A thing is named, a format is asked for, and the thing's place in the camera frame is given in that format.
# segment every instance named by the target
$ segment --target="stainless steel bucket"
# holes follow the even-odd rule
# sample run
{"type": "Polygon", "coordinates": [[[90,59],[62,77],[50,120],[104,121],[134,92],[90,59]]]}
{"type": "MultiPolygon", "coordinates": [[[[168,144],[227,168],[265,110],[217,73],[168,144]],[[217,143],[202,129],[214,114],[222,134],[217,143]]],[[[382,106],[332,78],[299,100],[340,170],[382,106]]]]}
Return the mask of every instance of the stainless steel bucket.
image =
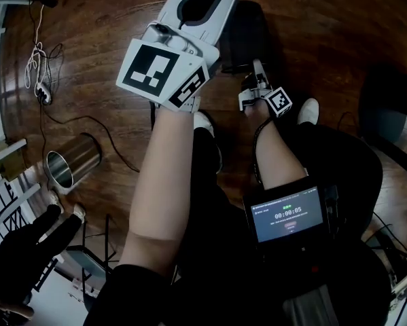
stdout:
{"type": "Polygon", "coordinates": [[[55,182],[70,188],[97,166],[101,158],[102,151],[97,141],[82,133],[56,151],[50,151],[46,164],[55,182]]]}

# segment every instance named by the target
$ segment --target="screen display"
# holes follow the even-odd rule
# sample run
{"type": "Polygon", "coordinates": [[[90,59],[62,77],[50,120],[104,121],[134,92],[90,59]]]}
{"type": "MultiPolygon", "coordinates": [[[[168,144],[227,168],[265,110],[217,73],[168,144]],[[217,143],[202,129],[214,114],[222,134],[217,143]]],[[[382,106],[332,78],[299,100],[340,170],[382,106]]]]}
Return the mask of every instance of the screen display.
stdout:
{"type": "Polygon", "coordinates": [[[258,242],[288,236],[323,223],[318,189],[251,206],[258,242]]]}

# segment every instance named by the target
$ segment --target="white cable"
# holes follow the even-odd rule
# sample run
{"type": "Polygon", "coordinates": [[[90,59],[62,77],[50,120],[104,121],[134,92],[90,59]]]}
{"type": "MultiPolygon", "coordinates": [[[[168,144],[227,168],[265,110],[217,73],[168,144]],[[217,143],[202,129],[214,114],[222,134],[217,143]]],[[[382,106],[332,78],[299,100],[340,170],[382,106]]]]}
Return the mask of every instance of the white cable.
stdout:
{"type": "Polygon", "coordinates": [[[31,52],[31,55],[28,59],[28,62],[26,63],[25,67],[25,76],[24,76],[24,82],[25,82],[25,88],[30,88],[31,87],[31,69],[37,69],[37,77],[35,79],[35,86],[34,86],[34,95],[37,96],[37,87],[39,84],[43,83],[43,80],[46,76],[46,66],[43,67],[43,75],[41,76],[40,79],[40,69],[41,69],[41,58],[46,57],[45,51],[43,51],[43,44],[38,41],[39,39],[39,29],[41,26],[41,21],[43,19],[43,8],[45,5],[41,5],[40,9],[40,20],[39,20],[39,25],[37,25],[37,28],[35,29],[35,41],[34,41],[34,48],[33,51],[31,52]]]}

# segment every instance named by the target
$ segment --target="foot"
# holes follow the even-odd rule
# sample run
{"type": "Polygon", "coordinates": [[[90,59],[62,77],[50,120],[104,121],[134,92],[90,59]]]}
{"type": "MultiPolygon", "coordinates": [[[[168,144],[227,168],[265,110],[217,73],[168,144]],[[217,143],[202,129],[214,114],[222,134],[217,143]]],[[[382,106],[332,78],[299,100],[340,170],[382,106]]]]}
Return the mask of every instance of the foot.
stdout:
{"type": "MultiPolygon", "coordinates": [[[[204,114],[201,111],[194,113],[194,129],[197,129],[197,128],[206,129],[208,132],[211,133],[212,137],[215,138],[214,126],[213,126],[211,120],[209,119],[209,116],[204,114]]],[[[217,145],[217,148],[218,148],[218,154],[219,154],[219,168],[217,170],[217,174],[218,174],[220,171],[222,171],[222,168],[223,168],[223,156],[222,156],[222,152],[219,149],[218,145],[217,145]]]]}
{"type": "Polygon", "coordinates": [[[79,217],[79,219],[82,221],[82,222],[85,222],[85,220],[86,220],[86,211],[84,210],[84,208],[82,207],[82,205],[80,205],[80,204],[75,204],[74,206],[73,206],[73,214],[74,215],[76,215],[76,216],[78,216],[79,217]]]}
{"type": "Polygon", "coordinates": [[[310,122],[311,124],[318,123],[319,117],[319,104],[317,99],[307,99],[303,106],[301,106],[300,113],[298,114],[297,124],[310,122]]]}
{"type": "Polygon", "coordinates": [[[59,206],[60,210],[61,210],[61,213],[63,214],[64,211],[65,211],[65,208],[61,204],[61,201],[60,201],[60,198],[58,197],[58,194],[53,189],[51,189],[49,191],[49,198],[50,198],[50,204],[59,206]]]}

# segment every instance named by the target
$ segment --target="sneaker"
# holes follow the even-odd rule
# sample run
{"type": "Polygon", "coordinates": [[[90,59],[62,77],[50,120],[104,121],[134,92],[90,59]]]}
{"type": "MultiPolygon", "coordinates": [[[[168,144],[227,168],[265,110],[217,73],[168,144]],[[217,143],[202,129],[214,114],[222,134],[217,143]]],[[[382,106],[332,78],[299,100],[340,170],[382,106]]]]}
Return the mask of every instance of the sneaker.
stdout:
{"type": "Polygon", "coordinates": [[[85,211],[85,209],[83,208],[82,205],[76,203],[76,204],[73,206],[73,214],[76,215],[76,216],[78,216],[79,219],[80,219],[82,222],[85,222],[85,220],[86,220],[86,211],[85,211]]]}
{"type": "Polygon", "coordinates": [[[53,204],[53,205],[58,206],[60,208],[60,210],[61,210],[61,213],[63,214],[64,211],[65,211],[65,208],[61,204],[60,197],[58,197],[58,194],[53,189],[51,189],[49,191],[49,199],[50,199],[49,204],[53,204]]]}
{"type": "Polygon", "coordinates": [[[307,99],[303,106],[301,106],[300,112],[297,118],[297,124],[310,122],[311,124],[318,123],[319,117],[319,104],[317,99],[307,99]]]}
{"type": "MultiPolygon", "coordinates": [[[[194,113],[194,129],[197,128],[204,128],[208,130],[208,132],[211,133],[212,137],[215,139],[215,131],[214,131],[214,125],[212,124],[211,119],[209,116],[201,111],[197,111],[194,113]]],[[[219,168],[217,170],[217,174],[222,171],[223,168],[223,156],[222,156],[222,151],[219,149],[218,145],[218,155],[219,155],[219,168]]]]}

